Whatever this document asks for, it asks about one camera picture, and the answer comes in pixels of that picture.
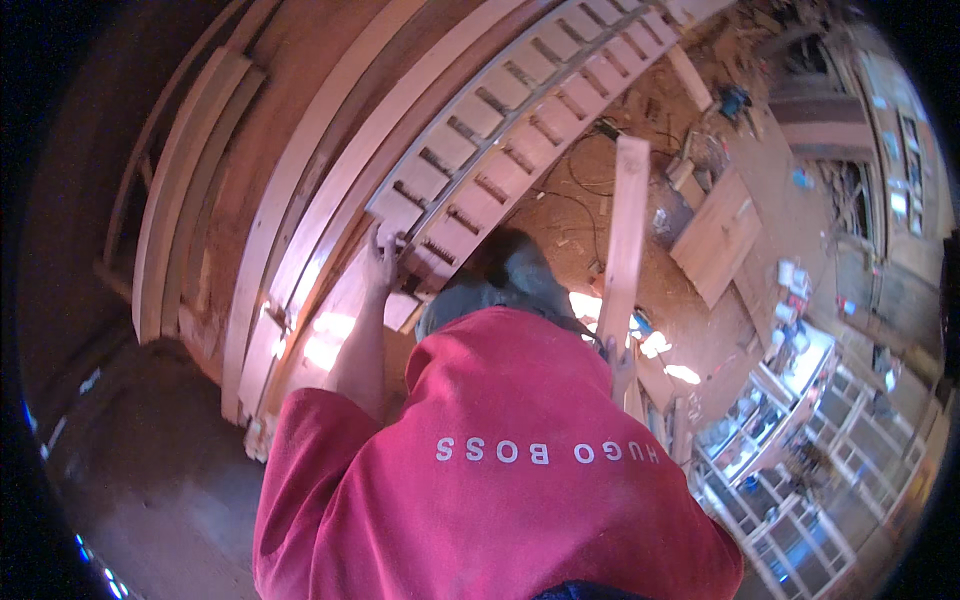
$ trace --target person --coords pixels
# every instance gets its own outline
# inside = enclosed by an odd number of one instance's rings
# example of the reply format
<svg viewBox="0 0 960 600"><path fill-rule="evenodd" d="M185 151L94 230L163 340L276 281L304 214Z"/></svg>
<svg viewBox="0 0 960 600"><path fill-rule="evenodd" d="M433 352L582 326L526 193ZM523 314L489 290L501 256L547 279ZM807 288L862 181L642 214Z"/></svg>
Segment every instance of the person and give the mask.
<svg viewBox="0 0 960 600"><path fill-rule="evenodd" d="M372 228L368 292L324 389L279 416L254 528L263 598L733 597L736 543L611 401L627 352L608 345L611 366L565 326L522 237L506 281L454 282L427 309L384 426L396 238L381 251Z"/></svg>

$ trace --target red sweatshirt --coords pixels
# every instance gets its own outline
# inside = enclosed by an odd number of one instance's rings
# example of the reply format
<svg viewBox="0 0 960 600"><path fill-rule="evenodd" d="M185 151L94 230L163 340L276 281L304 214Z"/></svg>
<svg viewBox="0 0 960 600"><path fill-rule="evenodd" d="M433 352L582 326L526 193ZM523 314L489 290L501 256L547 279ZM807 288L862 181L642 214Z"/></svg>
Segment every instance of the red sweatshirt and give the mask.
<svg viewBox="0 0 960 600"><path fill-rule="evenodd" d="M275 598L531 598L583 579L731 598L743 559L610 400L579 336L495 307L423 340L399 421L343 396L283 405L253 540Z"/></svg>

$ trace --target hand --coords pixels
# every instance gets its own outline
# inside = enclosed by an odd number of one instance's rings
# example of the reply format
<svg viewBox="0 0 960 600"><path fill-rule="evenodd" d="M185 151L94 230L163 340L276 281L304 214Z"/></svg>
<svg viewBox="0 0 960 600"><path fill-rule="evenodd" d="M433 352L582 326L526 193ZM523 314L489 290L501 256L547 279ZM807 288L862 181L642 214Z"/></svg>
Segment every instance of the hand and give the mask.
<svg viewBox="0 0 960 600"><path fill-rule="evenodd" d="M376 243L376 234L379 230L380 225L370 230L364 276L371 293L386 296L396 283L396 235L393 233L388 235L386 246L380 250Z"/></svg>
<svg viewBox="0 0 960 600"><path fill-rule="evenodd" d="M613 336L607 338L607 364L610 365L613 378L612 396L616 402L623 401L623 395L636 377L634 354L628 348L617 348Z"/></svg>

